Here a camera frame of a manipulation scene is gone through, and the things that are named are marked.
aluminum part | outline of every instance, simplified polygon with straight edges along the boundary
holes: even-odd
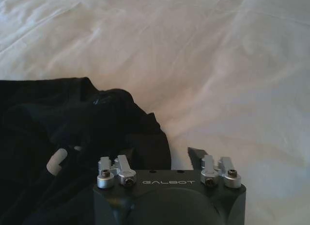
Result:
[[[133,186],[137,181],[136,171],[130,168],[125,155],[117,156],[117,160],[116,165],[120,168],[120,172],[118,173],[120,184],[125,187]]]
[[[218,166],[222,170],[225,186],[234,189],[241,187],[241,177],[235,170],[230,157],[221,157]]]
[[[204,156],[204,169],[201,171],[200,180],[207,187],[214,187],[218,184],[219,174],[214,170],[214,160],[211,155]]]

silver bracket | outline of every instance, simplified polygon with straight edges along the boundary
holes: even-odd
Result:
[[[218,166],[222,170],[225,186],[237,189],[241,186],[241,177],[235,170],[232,160],[229,157],[221,157]]]
[[[98,162],[97,186],[100,189],[111,188],[114,185],[114,174],[110,170],[111,161],[109,157],[101,157]]]
[[[218,184],[219,176],[223,177],[225,186],[237,189],[241,186],[241,177],[235,170],[229,157],[221,157],[218,166],[214,166],[211,155],[205,155],[201,161],[201,182],[211,188]]]
[[[214,169],[214,160],[210,155],[204,156],[204,169],[201,171],[201,182],[207,187],[212,188],[218,184],[219,174]]]
[[[114,185],[114,176],[118,176],[120,184],[125,187],[131,187],[137,181],[137,173],[130,168],[125,155],[117,156],[113,165],[111,165],[109,157],[101,157],[98,162],[98,171],[97,186],[101,189],[112,187]]]
[[[115,165],[120,170],[118,173],[120,184],[124,185],[125,187],[133,186],[137,181],[137,173],[130,168],[126,156],[117,156]]]

bed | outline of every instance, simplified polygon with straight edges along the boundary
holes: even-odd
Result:
[[[0,26],[2,80],[128,90],[173,169],[232,158],[246,224],[309,223],[310,0],[0,0]]]

black cloth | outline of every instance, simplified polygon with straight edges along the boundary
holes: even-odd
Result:
[[[165,133],[121,89],[88,78],[0,81],[0,224],[92,225],[101,156],[126,154],[133,169],[170,169]],[[67,150],[54,176],[46,167]]]

silver screw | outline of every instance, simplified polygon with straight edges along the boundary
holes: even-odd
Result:
[[[227,171],[227,174],[230,176],[230,177],[233,177],[233,178],[236,178],[238,176],[238,172],[234,169],[230,169]]]
[[[126,179],[124,180],[124,186],[125,186],[125,187],[131,187],[131,186],[133,186],[133,185],[134,185],[133,179],[131,179],[131,178],[126,178]]]
[[[213,188],[213,187],[215,187],[216,184],[212,178],[207,178],[205,180],[205,185],[206,185],[206,187]]]
[[[107,170],[107,169],[102,170],[102,171],[101,171],[101,175],[102,175],[103,177],[109,177],[109,176],[110,176],[110,170]]]

